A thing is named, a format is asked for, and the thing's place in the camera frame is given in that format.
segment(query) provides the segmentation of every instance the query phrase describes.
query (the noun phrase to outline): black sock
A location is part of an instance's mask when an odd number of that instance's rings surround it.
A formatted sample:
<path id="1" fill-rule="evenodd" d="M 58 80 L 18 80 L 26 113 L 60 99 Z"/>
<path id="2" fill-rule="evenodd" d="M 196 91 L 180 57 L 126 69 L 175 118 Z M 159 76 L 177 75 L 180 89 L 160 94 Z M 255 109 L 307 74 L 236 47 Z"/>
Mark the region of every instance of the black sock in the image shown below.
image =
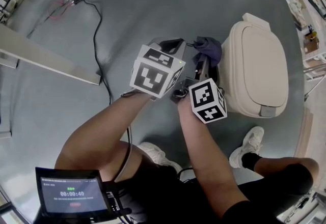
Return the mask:
<path id="1" fill-rule="evenodd" d="M 242 157 L 242 166 L 254 172 L 255 164 L 260 158 L 261 157 L 255 153 L 246 153 Z"/>

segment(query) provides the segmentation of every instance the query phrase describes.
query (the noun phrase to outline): electrical cord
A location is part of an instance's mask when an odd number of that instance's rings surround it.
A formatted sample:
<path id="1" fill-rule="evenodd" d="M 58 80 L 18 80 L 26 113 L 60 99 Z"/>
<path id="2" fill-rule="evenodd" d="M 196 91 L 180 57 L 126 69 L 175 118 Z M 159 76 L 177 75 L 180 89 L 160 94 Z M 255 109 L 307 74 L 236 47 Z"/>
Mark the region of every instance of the electrical cord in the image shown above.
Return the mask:
<path id="1" fill-rule="evenodd" d="M 180 180 L 181 174 L 182 174 L 184 171 L 188 171 L 188 170 L 193 170 L 193 168 L 192 168 L 192 167 L 184 168 L 184 169 L 182 169 L 181 171 L 179 171 L 178 176 L 177 176 L 178 180 Z"/>
<path id="2" fill-rule="evenodd" d="M 113 181 L 115 181 L 116 179 L 118 179 L 123 171 L 126 169 L 127 164 L 130 160 L 130 156 L 131 156 L 131 152 L 132 152 L 132 133 L 131 133 L 131 125 L 127 128 L 127 136 L 128 136 L 128 150 L 127 153 L 123 159 L 123 162 L 121 164 L 120 169 L 118 170 L 117 174 L 114 176 Z"/>
<path id="3" fill-rule="evenodd" d="M 130 91 L 121 94 L 120 97 L 130 97 L 130 96 L 134 96 L 135 94 L 145 94 L 145 92 L 133 88 Z"/>
<path id="4" fill-rule="evenodd" d="M 29 32 L 28 34 L 27 34 L 27 38 L 29 39 L 30 38 L 30 36 L 32 35 L 32 33 L 39 27 L 39 26 L 41 26 L 41 25 L 43 25 L 49 18 L 51 18 L 51 15 L 54 13 L 54 12 L 56 12 L 57 10 L 59 10 L 59 9 L 61 9 L 62 7 L 64 7 L 64 6 L 66 6 L 68 3 L 69 3 L 69 1 L 67 1 L 66 3 L 64 3 L 63 5 L 61 5 L 61 6 L 58 6 L 55 10 L 53 10 L 50 14 L 49 14 L 49 12 L 48 12 L 48 16 L 47 16 L 47 18 L 45 19 L 45 20 L 43 20 L 40 24 L 38 24 L 35 28 L 33 28 L 32 29 L 32 31 L 31 32 Z M 68 6 L 65 8 L 65 10 L 61 13 L 61 15 L 60 15 L 60 17 L 66 12 L 66 10 L 67 10 L 67 8 L 68 8 Z"/>
<path id="5" fill-rule="evenodd" d="M 120 200 L 117 200 L 117 203 L 118 203 L 119 208 L 122 209 L 122 205 L 121 205 Z M 111 208 L 113 209 L 114 212 L 117 211 L 117 206 L 113 206 L 113 205 L 112 205 Z M 118 214 L 117 214 L 116 216 L 117 216 L 118 219 L 120 219 L 120 221 L 121 221 L 123 224 L 127 224 L 127 223 L 128 223 L 128 224 L 133 224 L 133 222 L 131 222 L 131 220 L 129 220 L 126 216 L 123 216 L 124 219 L 125 219 L 126 221 L 123 220 L 122 216 L 120 216 L 120 215 L 118 215 Z"/>
<path id="6" fill-rule="evenodd" d="M 111 104 L 111 101 L 112 101 L 112 95 L 111 95 L 111 91 L 110 91 L 110 88 L 108 87 L 108 83 L 106 82 L 106 79 L 105 79 L 105 76 L 104 76 L 104 73 L 103 73 L 103 69 L 102 69 L 102 65 L 100 64 L 99 60 L 98 60 L 98 57 L 97 57 L 97 45 L 96 45 L 96 35 L 97 35 L 97 32 L 102 24 L 102 15 L 101 13 L 99 12 L 98 8 L 96 7 L 95 4 L 93 3 L 89 3 L 87 2 L 86 0 L 83 0 L 85 4 L 87 5 L 90 5 L 90 6 L 93 6 L 95 9 L 96 9 L 96 12 L 98 13 L 99 17 L 100 17 L 100 21 L 96 27 L 96 30 L 95 30 L 95 33 L 94 33 L 94 36 L 93 36 L 93 44 L 94 44 L 94 56 L 95 56 L 95 61 L 98 65 L 98 68 L 100 70 L 100 76 L 103 80 L 103 83 L 106 87 L 106 90 L 107 90 L 107 93 L 108 93 L 108 96 L 109 96 L 109 104 Z"/>
<path id="7" fill-rule="evenodd" d="M 64 9 L 64 11 L 58 16 L 58 17 L 52 17 L 52 13 L 50 14 L 49 13 L 49 9 L 47 9 L 47 14 L 48 14 L 48 16 L 49 16 L 49 18 L 51 18 L 51 19 L 58 19 L 58 18 L 60 18 L 65 12 L 66 12 L 66 10 L 70 7 L 72 5 L 72 3 L 69 3 L 66 7 L 65 7 L 65 9 Z"/>

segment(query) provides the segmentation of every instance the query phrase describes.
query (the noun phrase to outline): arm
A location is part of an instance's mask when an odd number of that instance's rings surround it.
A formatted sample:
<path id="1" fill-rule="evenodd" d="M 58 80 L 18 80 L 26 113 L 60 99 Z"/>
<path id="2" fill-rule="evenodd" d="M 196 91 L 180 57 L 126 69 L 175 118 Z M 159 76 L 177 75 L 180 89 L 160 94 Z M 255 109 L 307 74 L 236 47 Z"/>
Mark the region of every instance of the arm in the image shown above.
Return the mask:
<path id="1" fill-rule="evenodd" d="M 126 143 L 119 140 L 149 99 L 147 94 L 120 98 L 89 119 L 68 138 L 55 168 L 98 169 L 103 181 L 111 180 L 120 168 L 127 150 Z"/>
<path id="2" fill-rule="evenodd" d="M 233 205 L 248 199 L 239 190 L 229 161 L 211 137 L 207 126 L 193 113 L 189 95 L 179 102 L 178 110 L 195 175 L 212 209 L 222 218 Z"/>

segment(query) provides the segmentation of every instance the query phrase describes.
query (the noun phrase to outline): purple cloth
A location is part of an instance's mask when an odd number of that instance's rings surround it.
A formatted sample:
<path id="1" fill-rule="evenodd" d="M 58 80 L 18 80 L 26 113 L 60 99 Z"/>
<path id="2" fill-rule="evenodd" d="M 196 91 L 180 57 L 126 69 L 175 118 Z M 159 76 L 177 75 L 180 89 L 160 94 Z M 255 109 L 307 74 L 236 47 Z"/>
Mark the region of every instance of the purple cloth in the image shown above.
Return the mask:
<path id="1" fill-rule="evenodd" d="M 203 61 L 206 56 L 210 58 L 211 67 L 216 67 L 221 61 L 222 45 L 214 38 L 197 37 L 197 41 L 194 41 L 194 48 L 200 52 L 193 57 L 195 64 Z"/>

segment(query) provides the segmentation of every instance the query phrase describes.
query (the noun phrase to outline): knee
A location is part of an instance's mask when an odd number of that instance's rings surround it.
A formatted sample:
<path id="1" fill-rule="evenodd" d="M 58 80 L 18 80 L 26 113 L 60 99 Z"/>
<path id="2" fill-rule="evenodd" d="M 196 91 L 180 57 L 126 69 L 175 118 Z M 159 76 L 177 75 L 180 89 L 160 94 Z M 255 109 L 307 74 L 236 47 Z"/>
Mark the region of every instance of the knee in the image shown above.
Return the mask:
<path id="1" fill-rule="evenodd" d="M 299 163 L 308 169 L 308 171 L 310 172 L 310 174 L 315 182 L 319 175 L 318 163 L 314 159 L 311 159 L 311 158 L 301 158 Z"/>

